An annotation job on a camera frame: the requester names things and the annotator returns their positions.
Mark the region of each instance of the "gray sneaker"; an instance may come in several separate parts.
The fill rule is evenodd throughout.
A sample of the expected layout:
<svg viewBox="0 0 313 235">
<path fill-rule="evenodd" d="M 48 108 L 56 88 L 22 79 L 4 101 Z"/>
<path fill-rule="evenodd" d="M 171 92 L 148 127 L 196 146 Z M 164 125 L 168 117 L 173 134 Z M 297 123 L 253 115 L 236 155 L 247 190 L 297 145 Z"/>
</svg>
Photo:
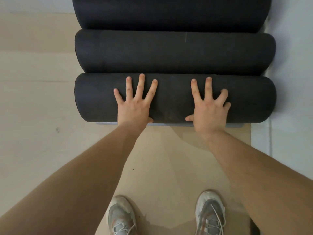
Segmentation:
<svg viewBox="0 0 313 235">
<path fill-rule="evenodd" d="M 111 200 L 106 211 L 106 219 L 111 235 L 138 234 L 134 210 L 122 196 L 116 196 Z"/>
<path fill-rule="evenodd" d="M 203 192 L 196 206 L 196 235 L 224 235 L 225 207 L 213 191 Z"/>
</svg>

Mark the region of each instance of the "foot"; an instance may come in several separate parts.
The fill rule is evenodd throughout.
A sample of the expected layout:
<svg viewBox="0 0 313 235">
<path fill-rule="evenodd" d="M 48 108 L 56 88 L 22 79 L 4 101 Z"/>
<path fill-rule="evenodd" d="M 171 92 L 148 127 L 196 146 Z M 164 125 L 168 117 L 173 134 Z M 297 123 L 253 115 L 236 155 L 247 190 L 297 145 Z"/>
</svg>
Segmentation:
<svg viewBox="0 0 313 235">
<path fill-rule="evenodd" d="M 130 203 L 122 196 L 111 200 L 106 212 L 111 235 L 137 234 L 135 213 Z"/>
<path fill-rule="evenodd" d="M 196 206 L 196 235 L 224 235 L 225 207 L 213 191 L 203 192 Z"/>
</svg>

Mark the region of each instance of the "shoelace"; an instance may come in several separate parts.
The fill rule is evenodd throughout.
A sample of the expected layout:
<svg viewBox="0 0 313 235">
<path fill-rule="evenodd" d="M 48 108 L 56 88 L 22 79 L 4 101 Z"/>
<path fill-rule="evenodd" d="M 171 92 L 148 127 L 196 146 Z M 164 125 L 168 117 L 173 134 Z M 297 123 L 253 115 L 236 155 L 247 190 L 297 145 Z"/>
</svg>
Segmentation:
<svg viewBox="0 0 313 235">
<path fill-rule="evenodd" d="M 216 216 L 217 216 L 217 220 L 216 220 L 216 219 L 211 219 L 211 220 L 209 220 L 209 221 L 207 222 L 207 224 L 206 224 L 206 225 L 207 225 L 206 228 L 208 229 L 208 231 L 209 231 L 210 228 L 217 228 L 217 229 L 219 230 L 219 235 L 224 235 L 223 227 L 226 225 L 225 208 L 223 209 L 224 224 L 222 225 L 221 219 L 219 218 L 219 216 L 218 216 L 218 214 L 217 214 L 215 208 L 213 207 L 213 205 L 211 205 L 211 206 L 212 206 L 212 208 L 213 208 L 213 210 L 214 210 L 214 212 L 215 212 L 215 214 L 216 214 Z M 212 224 L 210 224 L 210 221 L 217 221 L 217 225 L 212 225 Z"/>
<path fill-rule="evenodd" d="M 114 231 L 115 228 L 116 228 L 117 226 L 119 226 L 119 225 L 123 225 L 123 227 L 120 228 L 118 231 L 115 231 L 115 232 L 114 232 L 114 235 L 117 235 L 118 233 L 123 232 L 123 231 L 127 232 L 127 228 L 125 227 L 125 225 L 124 225 L 123 223 L 118 223 L 118 224 L 116 224 L 116 225 L 113 227 L 113 231 Z M 131 229 L 128 230 L 128 232 L 127 232 L 126 235 L 129 235 L 129 234 L 131 233 L 131 230 L 132 230 L 135 226 L 136 226 L 136 224 L 134 224 L 134 225 L 131 227 Z"/>
</svg>

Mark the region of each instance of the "rolled black mat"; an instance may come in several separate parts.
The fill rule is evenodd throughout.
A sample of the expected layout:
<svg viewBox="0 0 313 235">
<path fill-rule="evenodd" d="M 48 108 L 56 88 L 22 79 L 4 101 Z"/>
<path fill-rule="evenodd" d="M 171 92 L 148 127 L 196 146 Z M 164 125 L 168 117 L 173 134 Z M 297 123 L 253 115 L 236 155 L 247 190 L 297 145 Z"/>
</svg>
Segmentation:
<svg viewBox="0 0 313 235">
<path fill-rule="evenodd" d="M 123 99 L 126 97 L 126 77 L 132 77 L 137 88 L 139 73 L 81 74 L 75 82 L 75 99 L 78 111 L 88 122 L 117 122 L 117 103 L 113 89 L 117 88 Z M 228 89 L 228 102 L 232 103 L 228 123 L 259 123 L 272 113 L 276 103 L 276 89 L 266 77 L 211 75 L 213 98 Z M 152 80 L 159 81 L 158 89 L 150 107 L 150 117 L 155 123 L 183 123 L 193 114 L 194 100 L 190 82 L 197 79 L 200 94 L 204 97 L 205 79 L 208 75 L 146 74 L 144 97 Z"/>
<path fill-rule="evenodd" d="M 73 0 L 82 29 L 251 32 L 271 0 Z"/>
<path fill-rule="evenodd" d="M 261 75 L 276 51 L 269 34 L 80 30 L 87 73 Z"/>
</svg>

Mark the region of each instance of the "person's left hand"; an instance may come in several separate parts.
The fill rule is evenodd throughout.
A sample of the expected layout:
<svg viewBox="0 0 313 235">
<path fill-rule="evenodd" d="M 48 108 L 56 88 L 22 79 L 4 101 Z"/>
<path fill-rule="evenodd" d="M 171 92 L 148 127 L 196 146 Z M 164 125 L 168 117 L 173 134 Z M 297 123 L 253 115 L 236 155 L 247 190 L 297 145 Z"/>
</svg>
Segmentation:
<svg viewBox="0 0 313 235">
<path fill-rule="evenodd" d="M 126 101 L 123 101 L 119 91 L 114 89 L 114 95 L 117 101 L 117 124 L 130 123 L 139 133 L 141 133 L 148 123 L 152 123 L 153 119 L 149 117 L 151 101 L 155 95 L 158 81 L 153 80 L 149 92 L 145 99 L 142 98 L 145 84 L 145 75 L 139 75 L 139 82 L 136 95 L 133 97 L 133 88 L 131 86 L 131 77 L 126 78 Z"/>
</svg>

